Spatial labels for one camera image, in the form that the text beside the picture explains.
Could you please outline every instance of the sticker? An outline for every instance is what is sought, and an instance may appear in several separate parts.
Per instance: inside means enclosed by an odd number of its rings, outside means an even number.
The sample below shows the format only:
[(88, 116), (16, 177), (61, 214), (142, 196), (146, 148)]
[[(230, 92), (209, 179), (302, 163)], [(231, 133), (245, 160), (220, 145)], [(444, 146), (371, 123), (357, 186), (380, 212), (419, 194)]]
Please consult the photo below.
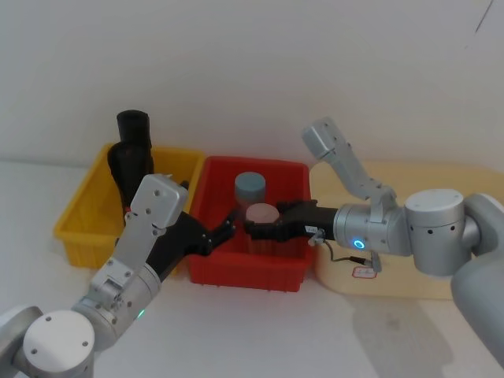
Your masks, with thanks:
[(356, 266), (352, 272), (353, 278), (366, 278), (368, 280), (376, 278), (376, 272), (368, 266)]
[(318, 231), (318, 228), (315, 226), (305, 226), (305, 230), (306, 230), (306, 232), (308, 232), (310, 234), (316, 234)]

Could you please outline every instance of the black cylinder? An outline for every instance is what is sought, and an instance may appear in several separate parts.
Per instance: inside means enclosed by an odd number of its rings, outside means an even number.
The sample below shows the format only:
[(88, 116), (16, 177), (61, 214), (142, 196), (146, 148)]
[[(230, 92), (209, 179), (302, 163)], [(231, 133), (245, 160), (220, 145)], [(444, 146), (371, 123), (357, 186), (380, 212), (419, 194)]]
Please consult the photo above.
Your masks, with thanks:
[(140, 110), (125, 110), (117, 114), (121, 142), (151, 148), (149, 114)]
[(129, 211), (129, 206), (143, 177), (152, 173), (150, 151), (132, 143), (119, 142), (110, 147), (107, 162), (119, 189), (123, 215), (125, 215)]

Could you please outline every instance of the white wall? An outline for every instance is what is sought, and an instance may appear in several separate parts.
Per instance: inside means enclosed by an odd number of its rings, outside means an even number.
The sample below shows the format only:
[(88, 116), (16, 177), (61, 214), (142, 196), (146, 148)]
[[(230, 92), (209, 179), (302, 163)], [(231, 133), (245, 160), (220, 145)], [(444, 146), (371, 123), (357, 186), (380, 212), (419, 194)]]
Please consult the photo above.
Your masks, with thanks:
[(0, 158), (88, 164), (138, 108), (157, 144), (210, 154), (308, 160), (299, 132), (331, 115), (362, 157), (502, 167), (504, 1), (475, 34), (487, 4), (3, 1)]

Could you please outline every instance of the yellow plastic bin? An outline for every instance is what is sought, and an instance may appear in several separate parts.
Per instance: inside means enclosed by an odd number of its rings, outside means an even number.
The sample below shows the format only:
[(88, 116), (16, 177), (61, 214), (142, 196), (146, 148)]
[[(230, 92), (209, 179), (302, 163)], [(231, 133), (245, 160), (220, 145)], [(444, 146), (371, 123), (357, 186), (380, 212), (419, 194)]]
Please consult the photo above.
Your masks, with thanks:
[[(113, 252), (124, 223), (119, 191), (107, 164), (106, 145), (54, 226), (54, 236), (65, 244), (69, 263), (100, 268)], [(184, 211), (189, 212), (202, 171), (205, 155), (197, 150), (153, 147), (156, 173), (172, 174), (179, 183), (189, 181)]]

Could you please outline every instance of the white table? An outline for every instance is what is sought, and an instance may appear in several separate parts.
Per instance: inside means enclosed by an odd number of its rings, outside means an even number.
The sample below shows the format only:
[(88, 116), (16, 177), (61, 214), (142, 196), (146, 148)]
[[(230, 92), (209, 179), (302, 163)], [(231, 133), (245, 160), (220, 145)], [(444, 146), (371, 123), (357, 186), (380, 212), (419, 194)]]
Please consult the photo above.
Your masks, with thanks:
[[(68, 309), (93, 272), (52, 227), (85, 169), (0, 163), (0, 313)], [(504, 371), (452, 302), (203, 287), (182, 275), (96, 362), (95, 378), (492, 378)]]

